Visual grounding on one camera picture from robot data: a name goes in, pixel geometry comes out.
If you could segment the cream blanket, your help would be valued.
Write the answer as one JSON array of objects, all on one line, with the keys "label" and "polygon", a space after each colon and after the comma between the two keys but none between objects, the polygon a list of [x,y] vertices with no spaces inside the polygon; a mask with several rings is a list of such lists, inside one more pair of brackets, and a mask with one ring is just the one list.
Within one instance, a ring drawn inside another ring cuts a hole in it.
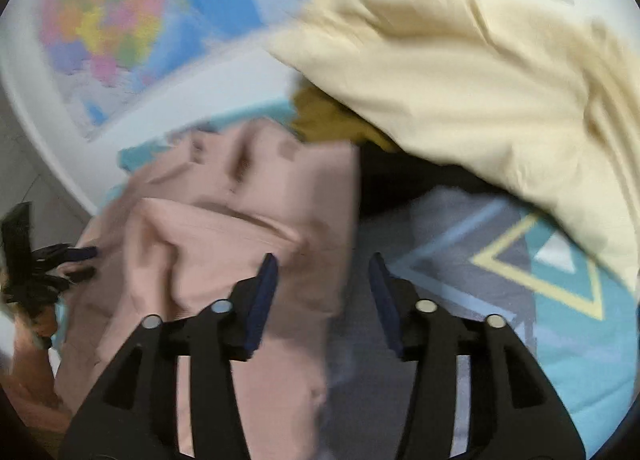
[{"label": "cream blanket", "polygon": [[639,272],[639,60],[527,0],[309,0],[272,55],[404,151],[551,215]]}]

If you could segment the pink garment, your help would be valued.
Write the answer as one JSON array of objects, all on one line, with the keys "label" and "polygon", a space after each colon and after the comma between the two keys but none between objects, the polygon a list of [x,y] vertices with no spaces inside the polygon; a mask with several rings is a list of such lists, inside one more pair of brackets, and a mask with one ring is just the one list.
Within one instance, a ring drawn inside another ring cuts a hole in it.
[{"label": "pink garment", "polygon": [[272,254],[279,284],[257,352],[232,367],[235,394],[253,458],[312,458],[357,181],[350,143],[307,145],[268,119],[195,131],[140,168],[79,240],[99,255],[96,276],[65,300],[64,406],[78,410],[143,317],[193,316]]}]

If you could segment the teal geometric bed sheet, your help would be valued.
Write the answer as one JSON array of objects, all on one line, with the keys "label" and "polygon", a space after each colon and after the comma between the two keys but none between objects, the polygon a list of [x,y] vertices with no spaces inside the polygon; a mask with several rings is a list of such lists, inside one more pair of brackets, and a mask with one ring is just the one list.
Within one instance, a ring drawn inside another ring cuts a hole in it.
[{"label": "teal geometric bed sheet", "polygon": [[367,277],[374,253],[453,315],[506,318],[594,454],[631,403],[638,330],[629,292],[530,207],[456,171],[435,176],[433,191],[358,229],[330,332],[320,457],[387,459],[399,443],[414,370],[383,342]]}]

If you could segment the colourful wall map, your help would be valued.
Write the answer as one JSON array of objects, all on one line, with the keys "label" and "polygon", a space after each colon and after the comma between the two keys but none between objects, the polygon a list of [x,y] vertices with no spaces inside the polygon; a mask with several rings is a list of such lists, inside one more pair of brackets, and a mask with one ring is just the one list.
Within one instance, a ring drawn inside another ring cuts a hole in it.
[{"label": "colourful wall map", "polygon": [[145,90],[302,1],[40,0],[38,34],[70,119],[93,138]]}]

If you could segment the mustard yellow garment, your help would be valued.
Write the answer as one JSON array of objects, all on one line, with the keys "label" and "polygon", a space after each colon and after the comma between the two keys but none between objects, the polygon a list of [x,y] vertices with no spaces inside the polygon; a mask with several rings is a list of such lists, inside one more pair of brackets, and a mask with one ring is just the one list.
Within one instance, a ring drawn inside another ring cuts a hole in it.
[{"label": "mustard yellow garment", "polygon": [[399,147],[378,128],[363,120],[316,86],[303,85],[292,98],[295,115],[291,128],[306,142],[347,140],[356,146],[368,142],[385,152],[398,152]]}]

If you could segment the person in dark cap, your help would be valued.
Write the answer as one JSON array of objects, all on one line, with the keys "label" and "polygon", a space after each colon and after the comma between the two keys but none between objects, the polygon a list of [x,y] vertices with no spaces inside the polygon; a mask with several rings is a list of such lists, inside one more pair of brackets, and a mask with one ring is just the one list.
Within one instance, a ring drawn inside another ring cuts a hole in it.
[{"label": "person in dark cap", "polygon": [[62,435],[70,424],[54,387],[49,350],[58,332],[55,307],[72,285],[94,275],[95,246],[65,243],[35,250],[28,202],[1,220],[1,305],[13,317],[13,356],[1,395],[29,431]]}]

